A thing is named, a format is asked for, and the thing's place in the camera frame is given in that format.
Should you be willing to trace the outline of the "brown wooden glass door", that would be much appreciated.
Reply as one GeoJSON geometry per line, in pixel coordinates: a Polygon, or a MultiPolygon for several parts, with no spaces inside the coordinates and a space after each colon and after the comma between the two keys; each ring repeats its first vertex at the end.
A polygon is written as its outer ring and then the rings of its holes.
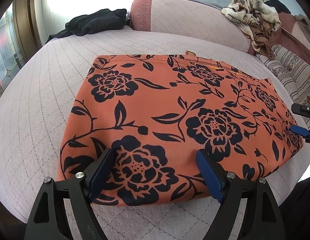
{"type": "Polygon", "coordinates": [[[41,47],[34,0],[13,0],[0,17],[0,97],[41,47]]]}

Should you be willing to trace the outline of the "orange black floral garment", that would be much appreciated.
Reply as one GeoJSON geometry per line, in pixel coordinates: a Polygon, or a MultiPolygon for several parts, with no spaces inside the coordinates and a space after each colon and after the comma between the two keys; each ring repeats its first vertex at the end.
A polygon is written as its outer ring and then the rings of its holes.
{"type": "Polygon", "coordinates": [[[116,162],[97,199],[149,205],[208,196],[195,163],[206,151],[239,178],[275,172],[303,147],[270,79],[191,55],[100,55],[83,80],[61,143],[58,178],[106,148],[116,162]]]}

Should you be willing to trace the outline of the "black clothes pile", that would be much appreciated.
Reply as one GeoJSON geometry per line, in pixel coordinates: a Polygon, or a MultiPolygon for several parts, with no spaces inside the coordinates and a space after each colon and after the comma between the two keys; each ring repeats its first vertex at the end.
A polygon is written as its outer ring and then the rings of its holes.
{"type": "Polygon", "coordinates": [[[126,25],[126,9],[101,9],[93,14],[81,15],[71,19],[65,28],[56,34],[48,36],[46,43],[54,38],[63,38],[71,35],[84,36],[106,30],[118,30],[126,25]]]}

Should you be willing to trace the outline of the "striped floral pillow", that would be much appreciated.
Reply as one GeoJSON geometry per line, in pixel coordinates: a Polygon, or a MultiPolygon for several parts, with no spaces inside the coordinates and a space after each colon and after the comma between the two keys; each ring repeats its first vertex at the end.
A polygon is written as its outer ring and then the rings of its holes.
{"type": "Polygon", "coordinates": [[[310,65],[280,44],[272,46],[274,60],[256,57],[279,79],[294,103],[310,107],[310,65]]]}

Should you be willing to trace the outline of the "brown cream floral blanket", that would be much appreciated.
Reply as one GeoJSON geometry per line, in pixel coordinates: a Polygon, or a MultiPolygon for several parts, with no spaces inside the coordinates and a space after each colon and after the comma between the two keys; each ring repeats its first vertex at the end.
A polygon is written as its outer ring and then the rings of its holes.
{"type": "Polygon", "coordinates": [[[260,0],[232,0],[221,13],[251,41],[253,50],[273,60],[272,46],[281,27],[278,12],[260,0]]]}

